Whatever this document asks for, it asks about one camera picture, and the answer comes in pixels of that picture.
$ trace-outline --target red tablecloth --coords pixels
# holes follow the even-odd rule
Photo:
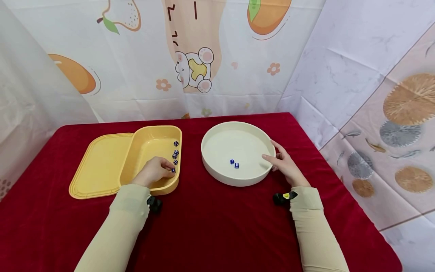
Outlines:
[[[106,218],[114,196],[77,200],[68,186],[95,138],[175,125],[183,132],[180,183],[160,196],[160,215],[150,214],[128,271],[302,271],[288,208],[272,195],[289,191],[281,173],[250,187],[214,180],[201,161],[201,140],[225,121],[243,121],[281,143],[317,187],[325,215],[350,271],[401,271],[357,202],[289,113],[188,120],[70,125],[60,128],[0,202],[2,271],[73,271]]]

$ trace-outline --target white curtain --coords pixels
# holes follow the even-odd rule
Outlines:
[[[0,199],[60,126],[97,122],[89,104],[0,1]]]
[[[404,270],[435,270],[435,112],[386,99],[430,85],[433,1],[3,1],[0,194],[64,124],[289,111]]]
[[[412,272],[435,271],[434,14],[431,0],[327,1],[278,105]]]

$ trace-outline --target yellow plastic box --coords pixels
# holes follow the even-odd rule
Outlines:
[[[175,177],[163,178],[151,187],[152,195],[166,195],[178,185],[181,165],[181,130],[175,126],[150,126],[134,134],[109,134],[93,140],[69,187],[73,198],[87,199],[113,195],[131,180],[154,156],[173,161],[179,151]]]

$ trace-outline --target beige long-sleeve shirt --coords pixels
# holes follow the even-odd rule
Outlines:
[[[340,246],[323,214],[315,188],[295,187],[290,200],[296,225],[304,272],[349,271]],[[144,227],[150,189],[129,184],[121,186],[110,212],[80,259],[76,272],[123,272],[137,235]]]

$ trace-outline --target person's right hand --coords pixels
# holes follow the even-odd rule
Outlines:
[[[297,165],[291,159],[287,151],[279,143],[271,140],[271,143],[278,149],[279,153],[276,154],[276,158],[263,154],[263,159],[270,162],[273,167],[272,171],[279,170],[284,174],[285,179],[292,187],[304,186],[311,187],[310,183],[304,177]]]
[[[142,170],[131,181],[132,184],[137,184],[149,188],[153,182],[161,178],[172,178],[175,176],[171,169],[175,168],[171,162],[165,158],[154,157],[147,161]]]

